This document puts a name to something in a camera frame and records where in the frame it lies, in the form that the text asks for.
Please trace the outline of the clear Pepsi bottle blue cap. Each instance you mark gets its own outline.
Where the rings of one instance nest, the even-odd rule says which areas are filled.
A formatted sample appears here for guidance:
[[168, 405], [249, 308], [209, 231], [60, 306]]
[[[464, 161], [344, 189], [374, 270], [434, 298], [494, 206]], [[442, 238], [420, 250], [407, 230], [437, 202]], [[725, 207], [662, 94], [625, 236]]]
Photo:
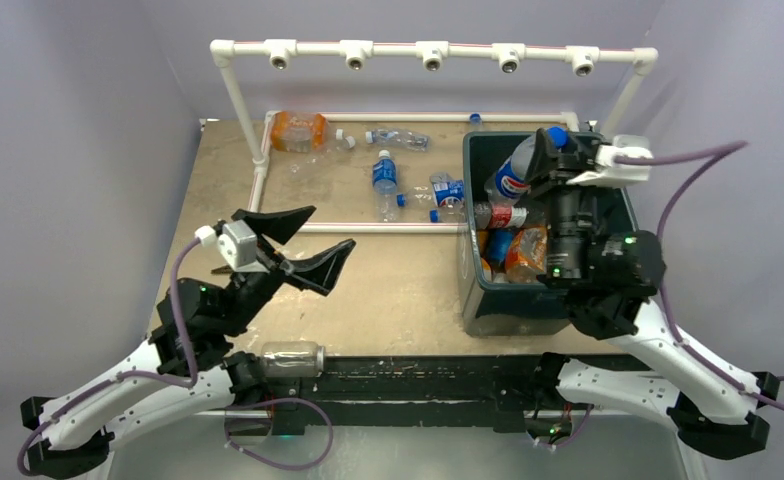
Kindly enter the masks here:
[[531, 164], [536, 136], [524, 139], [484, 184], [492, 204], [514, 205], [529, 190], [524, 176]]

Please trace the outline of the clear bottle red cap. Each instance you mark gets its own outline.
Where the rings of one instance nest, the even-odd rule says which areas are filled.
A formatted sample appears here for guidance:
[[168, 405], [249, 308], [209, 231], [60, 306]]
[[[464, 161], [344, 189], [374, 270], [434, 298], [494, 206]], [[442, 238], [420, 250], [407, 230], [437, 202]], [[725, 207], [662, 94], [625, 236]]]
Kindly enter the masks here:
[[534, 212], [509, 204], [476, 202], [473, 213], [478, 230], [524, 228], [537, 222]]

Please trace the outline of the blue label water bottle front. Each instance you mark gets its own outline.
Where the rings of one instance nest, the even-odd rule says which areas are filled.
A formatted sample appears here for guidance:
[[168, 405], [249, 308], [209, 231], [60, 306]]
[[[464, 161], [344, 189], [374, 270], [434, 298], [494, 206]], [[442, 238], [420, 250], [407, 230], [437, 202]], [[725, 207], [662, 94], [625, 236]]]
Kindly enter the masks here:
[[496, 229], [490, 231], [486, 243], [484, 259], [493, 269], [501, 269], [516, 232], [512, 229]]

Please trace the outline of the large orange label crushed bottle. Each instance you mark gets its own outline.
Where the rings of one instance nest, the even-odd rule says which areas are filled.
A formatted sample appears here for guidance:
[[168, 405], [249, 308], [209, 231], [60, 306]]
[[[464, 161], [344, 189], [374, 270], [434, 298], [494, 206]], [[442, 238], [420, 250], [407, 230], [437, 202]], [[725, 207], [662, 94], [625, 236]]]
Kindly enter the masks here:
[[545, 273], [547, 228], [542, 225], [520, 230], [512, 240], [504, 261], [505, 274], [510, 283], [537, 283]]

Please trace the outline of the small orange bottle amber cap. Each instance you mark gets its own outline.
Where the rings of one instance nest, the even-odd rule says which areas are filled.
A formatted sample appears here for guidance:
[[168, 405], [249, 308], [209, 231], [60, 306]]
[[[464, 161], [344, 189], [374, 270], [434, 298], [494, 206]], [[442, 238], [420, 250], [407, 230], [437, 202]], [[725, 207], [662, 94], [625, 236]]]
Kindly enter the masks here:
[[489, 230], [477, 230], [475, 232], [475, 244], [480, 258], [481, 270], [487, 281], [491, 281], [493, 277], [492, 267], [487, 258], [489, 240]]

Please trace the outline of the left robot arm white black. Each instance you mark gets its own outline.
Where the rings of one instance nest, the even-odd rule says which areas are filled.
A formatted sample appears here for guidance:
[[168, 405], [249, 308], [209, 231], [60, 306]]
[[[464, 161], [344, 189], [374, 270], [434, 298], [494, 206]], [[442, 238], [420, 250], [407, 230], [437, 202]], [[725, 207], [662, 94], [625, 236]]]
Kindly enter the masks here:
[[142, 434], [196, 413], [258, 408], [271, 417], [277, 404], [298, 402], [300, 382], [323, 372], [322, 346], [275, 342], [254, 355], [236, 351], [232, 341], [281, 287], [326, 296], [336, 286], [353, 240], [306, 259], [281, 252], [313, 213], [311, 206], [238, 210], [198, 228], [190, 245], [219, 253], [226, 284], [183, 278], [172, 268], [157, 306], [159, 326], [131, 353], [70, 393], [26, 399], [21, 418], [29, 436], [16, 461], [21, 474], [72, 479]]

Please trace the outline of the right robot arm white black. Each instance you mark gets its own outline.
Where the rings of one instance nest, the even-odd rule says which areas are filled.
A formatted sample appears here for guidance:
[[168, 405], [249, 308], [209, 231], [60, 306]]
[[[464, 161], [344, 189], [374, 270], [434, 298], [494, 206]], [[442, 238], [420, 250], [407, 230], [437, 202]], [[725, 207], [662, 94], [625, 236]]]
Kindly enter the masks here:
[[759, 409], [779, 379], [748, 372], [684, 332], [659, 306], [666, 265], [646, 230], [605, 233], [596, 197], [644, 182], [653, 156], [645, 140], [596, 132], [538, 130], [524, 181], [545, 205], [542, 285], [555, 290], [580, 333], [640, 360], [640, 371], [610, 371], [545, 353], [529, 381], [536, 405], [600, 405], [656, 422], [706, 456], [732, 460], [762, 451], [769, 423]]

